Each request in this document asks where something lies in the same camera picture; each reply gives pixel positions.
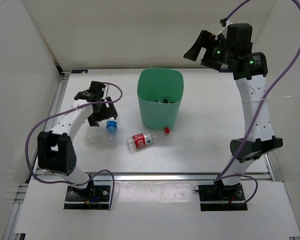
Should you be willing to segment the small pepsi bottle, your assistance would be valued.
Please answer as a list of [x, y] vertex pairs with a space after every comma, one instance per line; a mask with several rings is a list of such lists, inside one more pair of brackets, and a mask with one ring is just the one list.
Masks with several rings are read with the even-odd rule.
[[168, 101], [166, 98], [161, 100], [160, 103], [163, 103], [163, 104], [174, 104], [175, 102], [173, 101]]

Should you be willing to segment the blue label water bottle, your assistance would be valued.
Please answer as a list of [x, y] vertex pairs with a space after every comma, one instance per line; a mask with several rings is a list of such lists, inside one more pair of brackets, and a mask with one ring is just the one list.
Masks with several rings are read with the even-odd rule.
[[115, 146], [117, 143], [118, 122], [114, 117], [107, 120], [105, 130], [107, 145]]

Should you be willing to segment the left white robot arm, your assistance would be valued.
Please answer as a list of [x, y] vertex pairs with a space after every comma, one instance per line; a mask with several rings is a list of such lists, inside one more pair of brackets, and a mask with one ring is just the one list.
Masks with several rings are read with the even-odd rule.
[[99, 127], [99, 122], [118, 117], [114, 102], [104, 96], [106, 85], [106, 82], [92, 81], [87, 90], [76, 94], [70, 110], [61, 115], [61, 120], [37, 136], [39, 168], [60, 175], [67, 184], [77, 188], [83, 200], [93, 198], [95, 188], [90, 184], [91, 177], [77, 166], [73, 140], [85, 122]]

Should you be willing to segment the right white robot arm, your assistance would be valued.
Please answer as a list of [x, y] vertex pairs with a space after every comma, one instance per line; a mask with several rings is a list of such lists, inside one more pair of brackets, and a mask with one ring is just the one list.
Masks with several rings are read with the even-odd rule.
[[226, 35], [202, 30], [183, 56], [195, 62], [201, 49], [205, 49], [201, 65], [216, 71], [226, 65], [241, 97], [244, 137], [230, 142], [231, 159], [214, 181], [214, 193], [220, 200], [232, 195], [254, 161], [283, 146], [272, 128], [265, 97], [267, 60], [262, 52], [252, 51], [253, 28], [248, 23], [231, 23], [225, 30]]

